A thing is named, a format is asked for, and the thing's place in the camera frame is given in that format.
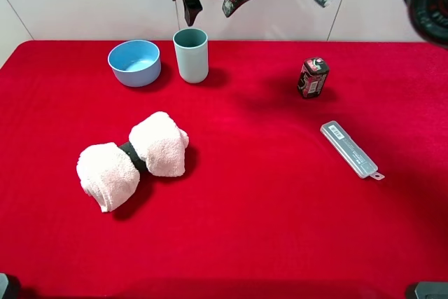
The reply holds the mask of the teal plastic cup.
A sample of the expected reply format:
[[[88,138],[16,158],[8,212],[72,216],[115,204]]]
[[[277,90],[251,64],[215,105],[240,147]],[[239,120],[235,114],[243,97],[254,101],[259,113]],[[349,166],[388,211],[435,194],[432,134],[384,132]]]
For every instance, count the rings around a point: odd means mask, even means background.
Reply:
[[[178,72],[187,83],[200,83],[209,73],[208,36],[201,29],[185,28],[173,36]]]

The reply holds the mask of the blue plastic bowl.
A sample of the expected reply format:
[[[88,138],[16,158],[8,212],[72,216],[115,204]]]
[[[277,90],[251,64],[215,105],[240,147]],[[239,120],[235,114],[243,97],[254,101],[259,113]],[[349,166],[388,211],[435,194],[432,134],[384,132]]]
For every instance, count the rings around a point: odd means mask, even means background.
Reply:
[[[161,73],[160,49],[150,41],[126,41],[108,54],[108,65],[117,80],[131,88],[156,81]]]

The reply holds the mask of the black red gum box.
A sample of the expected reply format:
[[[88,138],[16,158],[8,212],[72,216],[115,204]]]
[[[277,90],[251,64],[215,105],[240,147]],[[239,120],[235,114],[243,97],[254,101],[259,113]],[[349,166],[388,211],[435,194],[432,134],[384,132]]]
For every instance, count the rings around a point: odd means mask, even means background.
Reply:
[[[300,72],[297,90],[303,98],[315,98],[321,94],[330,67],[321,57],[307,58]]]

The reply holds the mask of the black towel band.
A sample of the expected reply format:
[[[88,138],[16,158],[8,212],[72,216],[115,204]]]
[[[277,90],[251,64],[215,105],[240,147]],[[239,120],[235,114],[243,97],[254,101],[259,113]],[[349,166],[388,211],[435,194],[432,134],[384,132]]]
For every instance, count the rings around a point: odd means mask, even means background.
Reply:
[[[121,149],[123,152],[127,154],[127,156],[132,161],[132,164],[139,172],[148,171],[146,163],[138,156],[137,152],[135,151],[134,147],[129,141],[119,146],[119,149]]]

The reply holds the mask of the rolled white towel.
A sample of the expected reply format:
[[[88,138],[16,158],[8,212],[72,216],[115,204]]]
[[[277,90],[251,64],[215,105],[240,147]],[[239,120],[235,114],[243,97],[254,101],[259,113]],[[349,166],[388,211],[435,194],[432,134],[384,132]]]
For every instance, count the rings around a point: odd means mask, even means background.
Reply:
[[[185,173],[189,137],[168,113],[155,112],[135,125],[129,133],[129,142],[153,176],[178,177]],[[113,211],[125,203],[140,182],[140,172],[113,142],[83,150],[76,171],[81,187],[95,199],[102,212]]]

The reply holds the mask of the clear plastic toothbrush case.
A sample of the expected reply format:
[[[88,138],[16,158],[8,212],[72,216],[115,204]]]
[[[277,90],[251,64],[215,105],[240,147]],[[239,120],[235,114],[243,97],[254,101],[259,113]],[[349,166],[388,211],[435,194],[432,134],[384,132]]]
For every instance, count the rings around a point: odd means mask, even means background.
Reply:
[[[378,172],[378,166],[338,122],[332,120],[325,123],[320,131],[360,178],[371,177],[378,181],[385,178]]]

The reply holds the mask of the black left base corner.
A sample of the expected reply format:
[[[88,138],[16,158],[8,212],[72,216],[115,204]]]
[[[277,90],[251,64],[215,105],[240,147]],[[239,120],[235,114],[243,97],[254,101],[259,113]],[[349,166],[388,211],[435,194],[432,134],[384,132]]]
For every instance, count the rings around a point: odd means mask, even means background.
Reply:
[[[20,282],[17,277],[9,274],[0,274],[0,298],[18,299]]]

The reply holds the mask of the black base corner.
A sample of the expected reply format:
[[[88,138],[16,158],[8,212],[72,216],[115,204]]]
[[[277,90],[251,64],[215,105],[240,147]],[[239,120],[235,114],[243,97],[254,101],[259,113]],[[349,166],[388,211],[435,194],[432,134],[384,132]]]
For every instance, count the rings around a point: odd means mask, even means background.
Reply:
[[[410,284],[405,292],[406,299],[448,299],[447,281],[420,281]]]
[[[9,274],[0,274],[0,298],[18,299],[20,282],[17,277]]]

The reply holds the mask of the black right base corner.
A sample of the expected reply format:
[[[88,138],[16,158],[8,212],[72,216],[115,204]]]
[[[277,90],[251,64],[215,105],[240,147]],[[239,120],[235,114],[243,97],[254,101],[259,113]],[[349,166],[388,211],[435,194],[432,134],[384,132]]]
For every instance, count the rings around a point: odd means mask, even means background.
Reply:
[[[420,281],[410,284],[405,292],[406,299],[448,299],[447,281]]]

